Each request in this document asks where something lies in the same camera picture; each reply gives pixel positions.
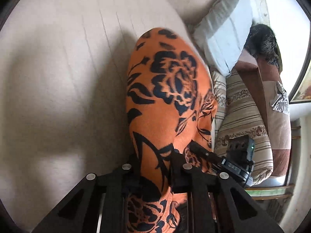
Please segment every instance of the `striped fabric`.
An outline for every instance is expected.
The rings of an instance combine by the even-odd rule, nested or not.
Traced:
[[[260,184],[273,171],[273,156],[267,131],[251,94],[235,69],[226,82],[227,113],[216,137],[215,153],[225,155],[229,138],[248,134],[255,141],[253,183]]]
[[[214,119],[215,137],[226,115],[226,78],[218,71],[211,71],[215,100],[218,103]]]

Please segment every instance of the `tiger print fabric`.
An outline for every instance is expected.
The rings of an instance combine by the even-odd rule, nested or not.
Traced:
[[[168,184],[170,154],[209,171],[191,154],[196,141],[211,151],[211,124],[217,111],[204,64],[177,34],[162,28],[144,33],[128,66],[126,111],[140,162],[142,191],[128,198],[128,232],[173,232],[185,202]]]

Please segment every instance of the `black fur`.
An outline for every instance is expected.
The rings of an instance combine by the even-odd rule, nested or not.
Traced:
[[[279,69],[276,38],[269,26],[262,23],[252,26],[244,48],[254,58],[262,55],[269,64]]]

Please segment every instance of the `painting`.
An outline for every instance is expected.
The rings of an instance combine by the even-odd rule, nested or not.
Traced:
[[[290,103],[311,102],[311,62]]]

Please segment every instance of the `metal bolt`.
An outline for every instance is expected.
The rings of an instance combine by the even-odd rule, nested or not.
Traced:
[[[130,164],[124,164],[122,165],[122,169],[123,170],[130,170],[132,168],[132,166]]]
[[[219,177],[222,178],[222,179],[224,179],[224,180],[226,180],[227,178],[229,178],[229,174],[226,173],[226,172],[221,172],[221,173],[219,174]]]
[[[183,169],[190,170],[192,168],[192,165],[189,163],[183,164]]]
[[[94,173],[89,173],[87,176],[86,176],[86,179],[87,180],[93,180],[96,178],[96,175]]]

